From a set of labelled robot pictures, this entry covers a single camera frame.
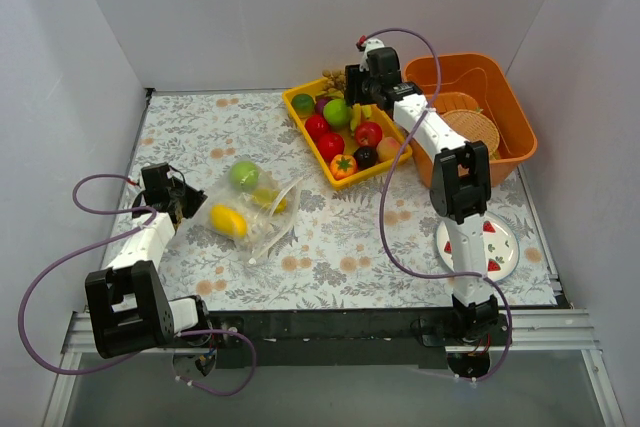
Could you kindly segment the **yellow fake lemon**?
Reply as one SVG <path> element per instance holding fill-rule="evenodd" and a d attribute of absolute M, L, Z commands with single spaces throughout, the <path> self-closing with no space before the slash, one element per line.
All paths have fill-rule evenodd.
<path fill-rule="evenodd" d="M 214 231 L 229 238 L 243 239 L 248 232 L 245 218 L 223 204 L 211 207 L 209 221 Z"/>

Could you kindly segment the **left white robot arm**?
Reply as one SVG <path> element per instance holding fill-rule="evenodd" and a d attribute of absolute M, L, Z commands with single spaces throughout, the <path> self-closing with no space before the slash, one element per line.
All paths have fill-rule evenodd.
<path fill-rule="evenodd" d="M 207 196 L 167 163 L 144 167 L 141 180 L 131 213 L 136 232 L 106 268 L 85 279 L 94 341 L 105 359 L 165 346 L 177 334 L 200 347 L 213 333 L 201 297 L 169 300 L 158 274 L 178 227 L 194 217 Z"/>

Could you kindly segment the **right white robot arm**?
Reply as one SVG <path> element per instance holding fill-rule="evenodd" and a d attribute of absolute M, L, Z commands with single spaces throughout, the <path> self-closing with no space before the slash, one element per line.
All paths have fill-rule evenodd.
<path fill-rule="evenodd" d="M 452 313 L 443 330 L 464 344 L 475 344 L 499 317 L 483 239 L 491 197 L 488 149 L 455 132 L 437 113 L 435 99 L 402 79 L 395 49 L 377 38 L 361 40 L 357 48 L 360 63 L 345 67 L 346 100 L 382 108 L 408 131 L 406 140 L 416 141 L 431 159 L 430 201 L 452 249 Z"/>

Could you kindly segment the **green fake apple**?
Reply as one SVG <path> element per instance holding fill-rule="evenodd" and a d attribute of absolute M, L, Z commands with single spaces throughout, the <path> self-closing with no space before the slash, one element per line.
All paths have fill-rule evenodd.
<path fill-rule="evenodd" d="M 342 129 L 351 120 L 351 109 L 344 99 L 333 99 L 323 109 L 323 117 L 333 129 Z"/>
<path fill-rule="evenodd" d="M 230 182 L 232 186 L 241 192 L 253 192 L 259 183 L 260 170 L 251 161 L 236 162 L 230 169 Z"/>

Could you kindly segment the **brown fake longan bunch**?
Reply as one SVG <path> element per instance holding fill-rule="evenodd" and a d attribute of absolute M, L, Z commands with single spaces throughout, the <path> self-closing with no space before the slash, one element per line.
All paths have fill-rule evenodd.
<path fill-rule="evenodd" d="M 322 71 L 322 86 L 315 98 L 344 98 L 346 91 L 346 74 L 343 70 Z"/>

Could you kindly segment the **yellow green fake starfruit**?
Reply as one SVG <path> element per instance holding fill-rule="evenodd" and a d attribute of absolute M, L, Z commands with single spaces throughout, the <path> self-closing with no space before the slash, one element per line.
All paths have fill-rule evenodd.
<path fill-rule="evenodd" d="M 269 210 L 278 196 L 278 192 L 266 189 L 258 188 L 252 193 L 252 201 L 261 209 Z M 287 200 L 282 198 L 275 208 L 276 214 L 282 213 L 287 208 Z"/>

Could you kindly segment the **clear zip top bag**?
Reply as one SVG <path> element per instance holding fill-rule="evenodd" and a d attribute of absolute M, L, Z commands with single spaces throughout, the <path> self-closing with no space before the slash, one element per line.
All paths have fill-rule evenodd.
<path fill-rule="evenodd" d="M 240 259 L 248 265 L 256 265 L 261 262 L 267 256 L 269 250 L 293 229 L 300 205 L 302 182 L 300 178 L 279 182 L 257 163 L 253 163 L 260 170 L 259 183 L 256 189 L 266 188 L 278 192 L 278 196 L 269 210 L 261 209 L 252 201 L 252 193 L 256 189 L 253 192 L 245 193 L 236 190 L 232 186 L 229 173 L 233 164 L 226 173 L 205 191 L 207 200 L 194 217 L 196 225 L 211 234 L 232 241 L 239 252 Z M 287 208 L 282 213 L 276 214 L 274 210 L 282 198 L 287 200 Z M 245 218 L 248 232 L 243 239 L 229 238 L 213 230 L 209 221 L 209 211 L 215 204 L 223 204 Z"/>

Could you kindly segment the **dark fake plum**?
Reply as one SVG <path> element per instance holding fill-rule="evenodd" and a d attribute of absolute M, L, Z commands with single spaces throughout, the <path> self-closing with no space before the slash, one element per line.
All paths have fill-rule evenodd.
<path fill-rule="evenodd" d="M 375 166 L 378 162 L 378 154 L 374 147 L 361 146 L 354 153 L 353 158 L 359 171 Z"/>

